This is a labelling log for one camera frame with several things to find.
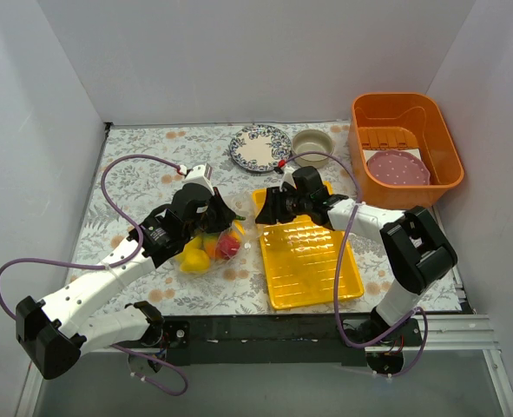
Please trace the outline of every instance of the plate rim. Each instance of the plate rim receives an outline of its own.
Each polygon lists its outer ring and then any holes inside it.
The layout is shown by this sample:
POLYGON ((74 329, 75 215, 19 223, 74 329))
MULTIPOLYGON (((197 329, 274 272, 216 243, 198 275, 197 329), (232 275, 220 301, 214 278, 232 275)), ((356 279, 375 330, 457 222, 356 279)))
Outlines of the plate rim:
POLYGON ((428 167, 426 166, 426 164, 424 163, 424 161, 422 161, 422 159, 418 158, 417 156, 414 156, 411 152, 407 152, 405 149, 381 149, 380 151, 376 152, 374 155, 372 155, 370 157, 370 159, 368 159, 368 161, 366 161, 366 168, 368 170, 370 170, 370 162, 376 162, 376 160, 378 158, 380 158, 381 156, 385 156, 385 155, 389 155, 389 154, 399 154, 399 153, 403 153, 403 155, 395 155, 395 156, 398 156, 398 157, 401 157, 401 158, 405 158, 409 161, 413 161, 413 162, 418 162, 417 165, 418 166, 422 166, 424 167, 424 173, 425 173, 425 179, 427 181, 426 184, 406 184, 406 185, 403 185, 403 184, 390 184, 390 183, 387 183, 387 182, 383 182, 383 181, 380 181, 381 183, 383 184, 386 184, 386 185, 389 185, 391 187, 424 187, 426 185, 430 185, 430 182, 431 182, 431 172, 430 170, 428 169, 428 167))
POLYGON ((275 126, 272 126, 271 124, 251 124, 250 126, 244 126, 243 128, 241 128, 240 130, 238 130, 237 132, 235 132, 235 134, 233 135, 233 138, 231 139, 231 141, 229 142, 229 145, 228 145, 228 150, 229 150, 229 156, 231 156, 231 159, 233 159, 233 161, 241 168, 243 168, 244 170, 248 171, 248 172, 254 172, 254 173, 266 173, 266 172, 272 172, 273 169, 275 167, 269 167, 267 169, 264 169, 264 170, 259 170, 259 169, 252 169, 252 168, 249 168, 248 166, 242 164, 240 161, 238 161, 238 159, 233 155, 233 152, 231 150, 231 145, 233 143, 233 141, 235 139, 237 139, 237 135, 242 132, 244 129, 256 129, 256 128, 262 128, 262 127, 265 127, 265 128, 272 128, 272 129, 275 129, 277 130, 278 132, 280 132, 288 141, 289 143, 289 152, 288 152, 288 155, 291 155, 292 152, 293 152, 293 141, 291 140, 291 138, 289 137, 289 135, 284 131, 284 130, 281 130, 280 128, 277 128, 275 126))

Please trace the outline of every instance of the decorative plate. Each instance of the decorative plate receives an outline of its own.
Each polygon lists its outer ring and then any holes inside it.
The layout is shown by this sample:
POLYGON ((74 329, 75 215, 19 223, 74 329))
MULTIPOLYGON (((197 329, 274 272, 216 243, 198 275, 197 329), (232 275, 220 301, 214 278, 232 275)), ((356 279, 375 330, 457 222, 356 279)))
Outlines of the decorative plate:
POLYGON ((390 185, 430 185, 430 171, 410 152, 384 150, 368 160, 368 169, 374 177, 390 185))
POLYGON ((255 124, 240 130, 229 143, 229 153, 242 168, 253 172, 272 171, 291 155, 291 140, 274 126, 255 124))

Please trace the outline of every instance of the yellow plastic tray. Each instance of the yellow plastic tray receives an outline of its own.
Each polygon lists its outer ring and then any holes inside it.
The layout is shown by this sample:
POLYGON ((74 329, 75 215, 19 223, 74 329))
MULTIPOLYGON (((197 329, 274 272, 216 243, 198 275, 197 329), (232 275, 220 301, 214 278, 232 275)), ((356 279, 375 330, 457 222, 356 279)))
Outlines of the yellow plastic tray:
MULTIPOLYGON (((324 184, 331 193, 331 184, 324 184)), ((265 199, 265 189, 253 192, 257 213, 265 199)), ((316 226, 307 215, 299 215, 287 224, 261 227, 260 247, 273 308, 332 302, 335 265, 344 232, 316 226)), ((339 278, 339 299, 350 300, 363 294, 357 264, 347 243, 339 278)))

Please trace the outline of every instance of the red apple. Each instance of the red apple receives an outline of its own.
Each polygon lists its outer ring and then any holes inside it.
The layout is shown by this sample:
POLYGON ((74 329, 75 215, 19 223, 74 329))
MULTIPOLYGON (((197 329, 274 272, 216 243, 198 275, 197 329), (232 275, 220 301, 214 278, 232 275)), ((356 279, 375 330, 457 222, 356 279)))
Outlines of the red apple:
POLYGON ((231 235, 222 235, 218 240, 218 245, 216 247, 216 255, 220 255, 224 259, 231 259, 240 249, 240 242, 232 237, 231 235))

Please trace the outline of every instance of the white bowl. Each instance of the white bowl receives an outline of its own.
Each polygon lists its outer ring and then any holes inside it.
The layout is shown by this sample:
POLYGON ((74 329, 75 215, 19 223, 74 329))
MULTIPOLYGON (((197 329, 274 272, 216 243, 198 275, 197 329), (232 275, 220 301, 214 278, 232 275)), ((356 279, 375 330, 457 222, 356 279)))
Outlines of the white bowl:
MULTIPOLYGON (((294 156, 309 151, 325 152, 331 155, 334 149, 332 138, 321 130, 301 130, 295 135, 292 142, 294 156)), ((330 159, 323 155, 304 155, 296 158, 295 162, 301 167, 320 168, 326 165, 330 159)))

